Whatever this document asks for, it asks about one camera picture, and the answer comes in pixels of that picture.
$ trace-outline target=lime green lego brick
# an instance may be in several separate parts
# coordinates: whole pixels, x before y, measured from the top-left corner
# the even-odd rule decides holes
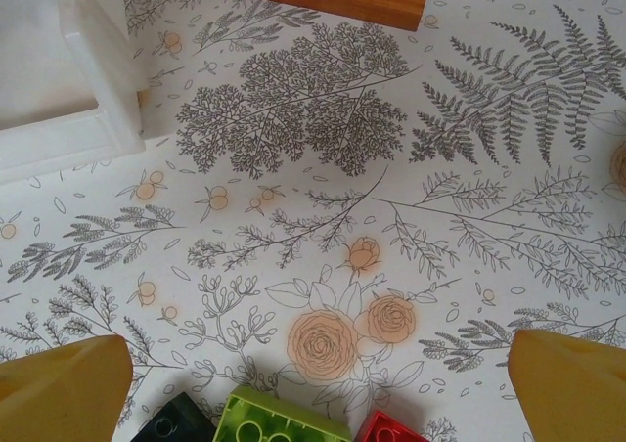
[[[230,395],[214,442],[349,442],[350,429],[314,411],[239,386]]]

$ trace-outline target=white box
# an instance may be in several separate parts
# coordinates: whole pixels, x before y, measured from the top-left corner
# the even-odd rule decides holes
[[[123,0],[0,0],[0,184],[140,152]]]

